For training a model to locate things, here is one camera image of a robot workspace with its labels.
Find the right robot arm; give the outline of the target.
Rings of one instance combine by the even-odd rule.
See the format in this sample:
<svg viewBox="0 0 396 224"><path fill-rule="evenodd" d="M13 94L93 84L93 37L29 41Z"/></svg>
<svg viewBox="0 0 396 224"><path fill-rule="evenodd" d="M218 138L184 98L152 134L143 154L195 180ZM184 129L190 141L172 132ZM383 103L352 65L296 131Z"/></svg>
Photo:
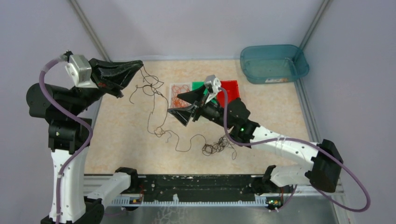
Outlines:
<svg viewBox="0 0 396 224"><path fill-rule="evenodd" d="M322 142L307 142L273 132L257 122L249 120L250 111L240 98L229 101L226 106L209 101L204 103L204 86L178 94L190 105L170 108L173 115L184 126L190 120L203 117L225 129L230 141L239 146L263 150L294 161L293 166L271 165L263 176L263 187L276 192L280 187L295 184L310 184L315 189L333 193L336 190L343 164L335 144L324 139Z"/></svg>

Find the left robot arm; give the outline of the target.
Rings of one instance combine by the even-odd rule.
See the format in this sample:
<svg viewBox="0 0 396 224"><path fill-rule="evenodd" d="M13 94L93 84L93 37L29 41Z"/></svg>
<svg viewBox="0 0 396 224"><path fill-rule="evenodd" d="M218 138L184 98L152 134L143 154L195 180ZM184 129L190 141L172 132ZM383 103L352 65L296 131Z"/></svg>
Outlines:
<svg viewBox="0 0 396 224"><path fill-rule="evenodd" d="M48 123L53 162L53 199L43 224L99 224L116 196L139 189L137 171L121 167L92 193L84 194L93 128L92 120L80 114L105 94L123 97L122 90L142 67L140 60L107 62L66 52L45 64L38 83L29 88L29 114Z"/></svg>

